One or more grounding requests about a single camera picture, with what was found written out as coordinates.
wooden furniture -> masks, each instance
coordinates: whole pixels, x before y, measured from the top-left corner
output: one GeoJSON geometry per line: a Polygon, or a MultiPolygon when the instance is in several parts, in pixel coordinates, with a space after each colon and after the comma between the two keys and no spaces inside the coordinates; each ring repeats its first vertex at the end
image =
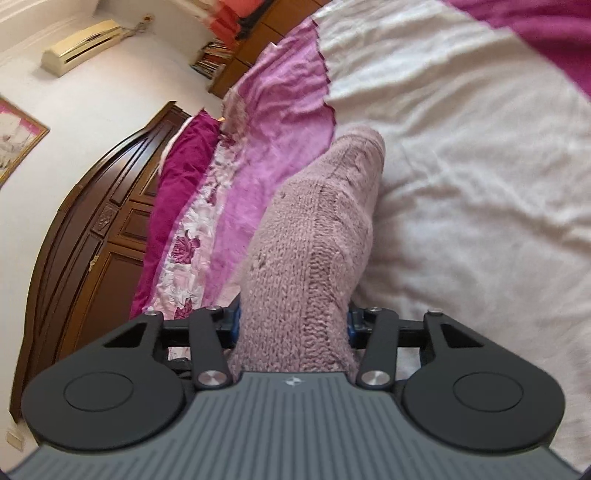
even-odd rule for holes
{"type": "Polygon", "coordinates": [[[68,194],[45,237],[25,312],[10,412],[27,383],[129,319],[158,186],[160,154],[188,114],[166,104],[68,194]]]}
{"type": "Polygon", "coordinates": [[[226,67],[214,78],[209,92],[223,98],[226,92],[254,65],[269,43],[277,44],[294,27],[329,0],[275,0],[236,49],[226,67]]]}

silver bolt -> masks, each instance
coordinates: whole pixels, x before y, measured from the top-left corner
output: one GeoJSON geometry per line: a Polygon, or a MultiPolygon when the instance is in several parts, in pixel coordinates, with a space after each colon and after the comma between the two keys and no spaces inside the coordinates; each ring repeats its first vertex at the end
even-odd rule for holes
{"type": "Polygon", "coordinates": [[[371,387],[380,387],[390,382],[390,375],[381,370],[370,370],[361,375],[361,381],[371,387]]]}
{"type": "Polygon", "coordinates": [[[220,372],[219,370],[207,370],[205,372],[201,372],[197,377],[199,383],[201,385],[206,385],[208,387],[218,387],[226,383],[228,377],[224,372],[220,372]]]}

ribbed gray surface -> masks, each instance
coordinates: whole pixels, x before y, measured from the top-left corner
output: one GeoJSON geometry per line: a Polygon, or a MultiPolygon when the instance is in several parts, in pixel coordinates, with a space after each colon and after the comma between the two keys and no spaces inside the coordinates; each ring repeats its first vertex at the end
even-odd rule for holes
{"type": "Polygon", "coordinates": [[[43,446],[14,480],[574,480],[545,449],[461,453],[416,430],[384,393],[343,374],[244,374],[196,397],[184,418],[139,447],[74,455],[43,446]]]}

picture frame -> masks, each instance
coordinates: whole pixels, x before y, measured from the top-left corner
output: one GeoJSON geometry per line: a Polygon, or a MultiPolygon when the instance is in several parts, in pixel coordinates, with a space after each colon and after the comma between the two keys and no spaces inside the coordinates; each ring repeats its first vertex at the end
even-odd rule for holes
{"type": "Polygon", "coordinates": [[[49,129],[0,95],[0,187],[49,129]]]}

wooden cabinet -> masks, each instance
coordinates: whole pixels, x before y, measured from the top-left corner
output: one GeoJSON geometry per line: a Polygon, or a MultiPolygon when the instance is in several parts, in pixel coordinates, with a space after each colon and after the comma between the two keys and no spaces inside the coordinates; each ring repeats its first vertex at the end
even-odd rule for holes
{"type": "Polygon", "coordinates": [[[223,98],[269,43],[279,43],[294,27],[329,0],[275,0],[236,50],[233,59],[214,79],[209,92],[223,98]]]}
{"type": "Polygon", "coordinates": [[[238,59],[233,59],[223,69],[223,72],[215,80],[212,87],[209,89],[209,92],[215,96],[224,98],[228,90],[232,88],[238,80],[240,80],[242,75],[248,72],[248,69],[248,65],[242,63],[238,59]]]}
{"type": "Polygon", "coordinates": [[[259,23],[248,41],[236,53],[236,58],[249,66],[255,64],[256,59],[269,43],[277,44],[283,37],[270,27],[263,23],[259,23]]]}
{"type": "Polygon", "coordinates": [[[276,0],[262,22],[285,37],[319,8],[314,0],[276,0]]]}

